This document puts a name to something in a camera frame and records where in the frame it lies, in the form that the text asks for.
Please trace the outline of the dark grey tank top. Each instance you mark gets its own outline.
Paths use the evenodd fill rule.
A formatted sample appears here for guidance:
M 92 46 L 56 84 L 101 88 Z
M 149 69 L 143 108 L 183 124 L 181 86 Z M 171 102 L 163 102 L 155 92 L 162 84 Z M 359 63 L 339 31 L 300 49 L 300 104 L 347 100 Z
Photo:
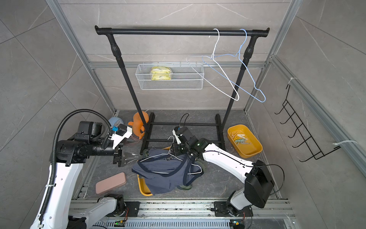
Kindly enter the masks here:
M 169 150 L 152 148 L 132 166 L 132 172 L 142 177 L 152 195 L 156 195 L 190 186 L 204 174 L 204 169 L 189 155 L 174 156 Z

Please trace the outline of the plain green tank top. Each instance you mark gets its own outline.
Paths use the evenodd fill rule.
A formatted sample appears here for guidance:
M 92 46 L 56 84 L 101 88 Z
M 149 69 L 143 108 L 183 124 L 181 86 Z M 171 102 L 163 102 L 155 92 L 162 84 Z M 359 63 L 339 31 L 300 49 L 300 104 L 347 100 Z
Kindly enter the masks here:
M 177 188 L 180 190 L 190 190 L 192 188 L 192 185 L 189 185 L 189 186 L 181 185 L 181 186 L 178 186 Z

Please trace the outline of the light blue wire hanger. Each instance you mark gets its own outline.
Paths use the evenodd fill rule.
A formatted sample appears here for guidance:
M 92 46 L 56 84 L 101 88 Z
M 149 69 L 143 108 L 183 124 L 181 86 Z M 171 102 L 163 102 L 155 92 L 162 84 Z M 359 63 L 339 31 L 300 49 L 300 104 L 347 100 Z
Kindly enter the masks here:
M 249 64 L 249 62 L 250 62 L 250 60 L 253 56 L 256 41 L 258 40 L 258 38 L 266 38 L 268 36 L 269 32 L 270 32 L 270 28 L 267 28 L 265 30 L 250 30 L 250 31 L 245 30 L 245 29 L 240 29 L 238 32 L 241 35 L 244 35 L 245 38 L 244 38 L 244 41 L 240 44 L 237 52 L 235 54 L 226 53 L 226 54 L 222 54 L 222 55 L 217 56 L 216 51 L 215 51 L 215 60 L 219 57 L 225 57 L 225 56 L 236 58 L 240 63 L 240 70 L 242 70 L 244 73 L 247 72 L 249 74 L 249 78 L 251 79 L 251 81 L 253 83 L 254 90 L 256 92 L 259 92 L 260 95 L 263 98 L 259 99 L 255 95 L 251 94 L 250 92 L 245 90 L 243 87 L 241 87 L 241 85 L 240 85 L 241 80 L 239 79 L 239 77 L 237 77 L 236 82 L 234 82 L 233 80 L 230 79 L 233 82 L 233 84 L 235 86 L 235 89 L 238 91 L 238 93 L 239 93 L 239 91 L 243 91 L 250 98 L 252 98 L 252 99 L 254 99 L 254 100 L 256 100 L 260 103 L 264 103 L 264 102 L 266 102 L 266 95 L 264 94 L 264 92 L 261 89 L 259 89 L 259 86 L 255 82 L 254 77 L 253 77 L 253 75 L 251 74 L 251 72 L 248 68 L 248 64 Z M 221 38 L 222 35 L 224 35 L 224 32 L 220 31 L 220 38 Z M 219 69 L 219 67 L 213 61 L 211 61 L 209 59 L 206 59 L 206 58 L 205 58 L 205 61 L 207 62 L 208 65 L 211 65 L 214 68 L 213 69 L 214 71 L 219 71 L 219 72 L 221 71 Z

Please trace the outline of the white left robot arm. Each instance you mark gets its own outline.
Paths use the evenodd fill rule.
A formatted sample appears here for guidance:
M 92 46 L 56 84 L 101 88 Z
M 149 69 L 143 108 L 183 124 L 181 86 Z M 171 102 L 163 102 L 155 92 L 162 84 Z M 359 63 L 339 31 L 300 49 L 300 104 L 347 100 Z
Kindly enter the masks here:
M 90 113 L 102 123 L 82 121 L 78 131 L 67 140 L 60 134 L 67 121 L 79 113 Z M 77 109 L 70 112 L 58 125 L 50 156 L 49 178 L 40 209 L 32 229 L 89 229 L 111 214 L 128 218 L 129 208 L 122 195 L 108 194 L 82 213 L 71 215 L 70 204 L 80 172 L 91 156 L 112 156 L 113 163 L 122 165 L 122 147 L 132 136 L 132 128 L 124 124 L 111 124 L 97 111 Z

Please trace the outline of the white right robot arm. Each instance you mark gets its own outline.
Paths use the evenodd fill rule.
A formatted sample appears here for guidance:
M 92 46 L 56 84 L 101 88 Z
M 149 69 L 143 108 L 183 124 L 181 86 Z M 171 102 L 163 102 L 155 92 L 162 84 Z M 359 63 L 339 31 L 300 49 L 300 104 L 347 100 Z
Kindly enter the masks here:
M 171 146 L 173 153 L 177 155 L 187 155 L 190 158 L 200 158 L 209 163 L 215 164 L 220 168 L 231 173 L 238 178 L 244 187 L 234 191 L 228 198 L 223 214 L 238 216 L 240 212 L 250 206 L 263 209 L 275 186 L 274 180 L 266 165 L 261 160 L 256 162 L 238 158 L 216 144 L 205 138 L 190 141 L 173 143 Z

